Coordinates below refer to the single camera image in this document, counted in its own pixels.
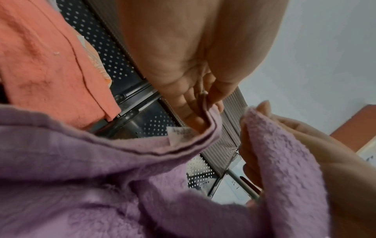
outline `palm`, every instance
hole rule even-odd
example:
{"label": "palm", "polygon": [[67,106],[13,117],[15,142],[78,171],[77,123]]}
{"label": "palm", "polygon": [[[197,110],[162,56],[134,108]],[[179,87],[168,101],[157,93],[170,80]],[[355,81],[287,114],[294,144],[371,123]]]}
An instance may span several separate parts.
{"label": "palm", "polygon": [[274,40],[284,9],[273,15],[275,23],[263,38],[255,38],[270,20],[260,21],[260,5],[274,9],[258,2],[118,0],[126,44],[139,69],[182,120],[199,131],[206,124],[197,95],[205,89],[209,100],[221,106]]}

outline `purple towel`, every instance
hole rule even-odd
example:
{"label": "purple towel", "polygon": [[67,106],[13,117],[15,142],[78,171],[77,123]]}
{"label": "purple towel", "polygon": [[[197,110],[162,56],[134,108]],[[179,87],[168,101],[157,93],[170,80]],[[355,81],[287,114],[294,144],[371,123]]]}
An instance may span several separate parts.
{"label": "purple towel", "polygon": [[0,106],[0,237],[325,238],[319,166],[295,138],[246,114],[265,188],[253,209],[219,205],[187,187],[186,162],[221,134],[210,128],[171,147],[165,136],[110,141]]}

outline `hand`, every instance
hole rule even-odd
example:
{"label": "hand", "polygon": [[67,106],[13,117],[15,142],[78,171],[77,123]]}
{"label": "hand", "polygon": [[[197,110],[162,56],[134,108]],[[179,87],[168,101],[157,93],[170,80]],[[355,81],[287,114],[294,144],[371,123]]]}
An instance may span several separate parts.
{"label": "hand", "polygon": [[262,62],[288,0],[117,0],[129,52],[190,127],[207,124],[200,95],[222,100]]}
{"label": "hand", "polygon": [[[333,237],[376,237],[376,169],[352,150],[296,120],[272,115],[268,101],[257,111],[291,132],[316,158],[329,194]],[[240,155],[246,161],[244,173],[262,187],[257,158],[252,152],[248,133],[241,122]]]}

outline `terry cloth fabric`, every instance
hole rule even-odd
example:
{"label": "terry cloth fabric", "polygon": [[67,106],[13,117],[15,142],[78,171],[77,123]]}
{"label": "terry cloth fabric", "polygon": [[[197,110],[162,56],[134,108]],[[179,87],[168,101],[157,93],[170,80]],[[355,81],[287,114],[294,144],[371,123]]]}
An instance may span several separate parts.
{"label": "terry cloth fabric", "polygon": [[72,27],[46,0],[0,0],[0,73],[11,104],[76,128],[120,112]]}
{"label": "terry cloth fabric", "polygon": [[0,106],[0,237],[328,236],[318,164],[253,109],[246,121],[265,199],[251,209],[220,205],[188,188],[186,162],[221,134],[218,110],[203,108],[210,127],[170,146],[166,136],[110,141]]}

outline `towel tag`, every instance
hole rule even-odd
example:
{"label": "towel tag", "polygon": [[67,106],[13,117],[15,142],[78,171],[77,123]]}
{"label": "towel tag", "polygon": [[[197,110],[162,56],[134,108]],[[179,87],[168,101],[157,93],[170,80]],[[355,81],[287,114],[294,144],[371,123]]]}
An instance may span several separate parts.
{"label": "towel tag", "polygon": [[170,141],[170,146],[175,146],[183,142],[190,141],[193,137],[197,136],[198,133],[189,127],[166,127],[168,140]]}

